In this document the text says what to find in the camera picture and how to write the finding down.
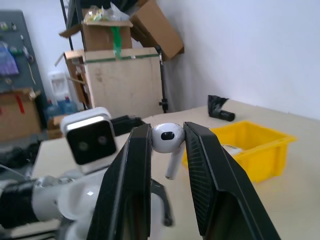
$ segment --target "white table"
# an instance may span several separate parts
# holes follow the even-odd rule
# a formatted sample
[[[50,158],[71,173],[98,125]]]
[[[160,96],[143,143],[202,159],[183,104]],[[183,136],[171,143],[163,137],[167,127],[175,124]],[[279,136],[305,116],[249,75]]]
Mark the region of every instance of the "white table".
[[[236,113],[236,121],[248,120],[273,128],[298,138],[290,145],[286,169],[282,176],[256,184],[257,191],[275,228],[283,240],[318,240],[320,238],[320,122],[285,114],[261,107],[228,101],[224,108]],[[214,128],[229,122],[208,117],[207,107],[182,112],[160,114],[145,119],[155,126],[160,123],[183,122]],[[123,145],[128,134],[117,137]],[[177,179],[165,178],[169,154],[153,153],[152,177],[165,185],[172,205],[174,227],[166,227],[164,240],[200,240],[188,171],[181,167]],[[64,138],[44,141],[41,144],[33,177],[51,175],[58,177],[76,167]],[[54,228],[57,221],[37,223],[14,231],[21,234]]]

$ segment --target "camera lens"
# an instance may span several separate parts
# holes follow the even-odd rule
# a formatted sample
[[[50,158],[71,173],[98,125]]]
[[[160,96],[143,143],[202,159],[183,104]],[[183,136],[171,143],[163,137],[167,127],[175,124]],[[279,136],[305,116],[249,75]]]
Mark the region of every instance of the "camera lens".
[[[79,142],[78,147],[79,147],[79,150],[80,150],[80,151],[85,152],[85,151],[87,151],[87,150],[88,150],[89,145],[88,145],[86,142],[81,141],[81,142]]]
[[[98,137],[98,143],[101,145],[106,145],[108,143],[108,139],[105,136]]]

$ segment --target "yellow plastic bin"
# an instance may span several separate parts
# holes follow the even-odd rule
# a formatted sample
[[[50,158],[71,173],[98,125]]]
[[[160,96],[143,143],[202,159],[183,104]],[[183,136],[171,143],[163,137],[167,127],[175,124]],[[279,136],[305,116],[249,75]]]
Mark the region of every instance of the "yellow plastic bin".
[[[239,121],[210,130],[217,135],[222,145],[242,149],[233,158],[255,183],[282,174],[286,166],[288,145],[297,140],[294,136],[250,121]],[[182,164],[188,168],[186,152]]]

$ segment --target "gray pegboard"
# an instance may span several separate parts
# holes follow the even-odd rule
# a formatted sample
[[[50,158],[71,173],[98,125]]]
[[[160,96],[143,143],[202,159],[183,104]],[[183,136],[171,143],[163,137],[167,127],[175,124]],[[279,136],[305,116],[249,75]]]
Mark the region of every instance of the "gray pegboard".
[[[32,80],[27,58],[24,54],[15,56],[15,61],[19,70],[18,75],[11,75],[7,77],[0,76],[0,92],[6,92],[11,89],[28,88],[32,87],[35,91],[41,91],[41,102],[45,106],[47,99],[44,91],[44,86],[40,77],[37,60],[35,57],[34,49],[28,33],[25,17],[20,10],[0,10],[0,23],[5,22],[7,25],[14,23],[16,31],[3,31],[0,29],[0,41],[6,42],[9,47],[16,47],[22,49],[24,38],[24,45],[26,46],[30,55],[33,56],[34,62],[30,64],[35,84]],[[8,84],[5,78],[11,79],[12,84]]]

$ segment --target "airpod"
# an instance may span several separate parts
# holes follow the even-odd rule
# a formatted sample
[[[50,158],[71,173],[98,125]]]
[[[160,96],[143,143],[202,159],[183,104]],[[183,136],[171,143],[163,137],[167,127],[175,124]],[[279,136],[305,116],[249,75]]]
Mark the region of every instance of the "airpod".
[[[171,153],[165,177],[173,180],[185,151],[185,130],[176,123],[162,123],[152,129],[152,148],[158,153]]]

